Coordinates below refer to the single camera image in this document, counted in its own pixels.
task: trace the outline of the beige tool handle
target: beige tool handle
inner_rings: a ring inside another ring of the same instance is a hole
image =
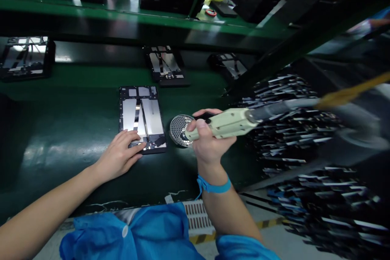
[[[258,123],[252,123],[247,119],[245,115],[245,112],[247,111],[250,110],[247,108],[230,108],[211,117],[211,123],[209,123],[208,126],[210,127],[213,136],[221,139],[247,134],[258,125]],[[190,141],[199,139],[197,129],[192,132],[186,130],[185,135]]]

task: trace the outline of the finger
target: finger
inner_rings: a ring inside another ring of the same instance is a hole
[[[140,158],[142,157],[142,154],[136,154],[135,156],[129,158],[129,160],[127,161],[127,163],[125,164],[125,173],[128,172],[128,170],[133,166],[133,164],[135,164],[137,162],[137,160],[139,160]]]
[[[206,112],[210,112],[210,113],[212,113],[212,114],[216,114],[216,115],[223,112],[223,111],[220,110],[220,109],[206,109],[205,111],[206,111]]]
[[[113,142],[117,141],[119,137],[121,137],[123,134],[127,133],[127,129],[124,129],[123,131],[119,132],[117,135],[115,135]]]
[[[193,115],[194,117],[196,117],[196,116],[200,116],[200,115],[204,114],[205,112],[206,112],[205,109],[201,109],[201,110],[199,110],[199,111],[193,113],[192,115]]]
[[[194,117],[197,117],[197,116],[200,116],[200,115],[203,115],[205,112],[210,112],[212,114],[219,114],[219,113],[222,113],[223,111],[219,110],[219,109],[210,109],[210,108],[207,108],[207,109],[201,109],[195,113],[193,113],[192,115]]]
[[[196,121],[192,120],[190,124],[187,126],[187,131],[192,132],[196,128]]]
[[[196,120],[196,128],[198,129],[199,139],[203,141],[212,140],[211,129],[203,119]]]
[[[137,130],[132,130],[124,134],[120,139],[118,139],[118,143],[128,143],[132,142],[133,140],[140,140],[141,138],[138,135]]]
[[[133,155],[135,155],[137,152],[140,152],[143,150],[146,146],[146,142],[140,143],[136,146],[133,146],[125,151],[126,157],[131,158]]]

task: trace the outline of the perforated metal disc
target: perforated metal disc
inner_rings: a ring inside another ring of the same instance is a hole
[[[176,144],[184,147],[192,146],[192,141],[184,140],[181,134],[186,130],[188,124],[190,124],[193,119],[194,118],[187,115],[178,115],[172,119],[171,125],[169,126],[169,135]]]

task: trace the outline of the blue smock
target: blue smock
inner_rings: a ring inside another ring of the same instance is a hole
[[[189,241],[188,218],[180,202],[142,208],[129,226],[103,213],[77,217],[74,227],[61,241],[63,260],[204,260]],[[253,238],[224,235],[216,244],[216,260],[279,260]]]

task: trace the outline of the blue sleeve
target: blue sleeve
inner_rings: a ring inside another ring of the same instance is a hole
[[[216,240],[219,255],[215,260],[280,260],[258,240],[246,236],[226,235]]]

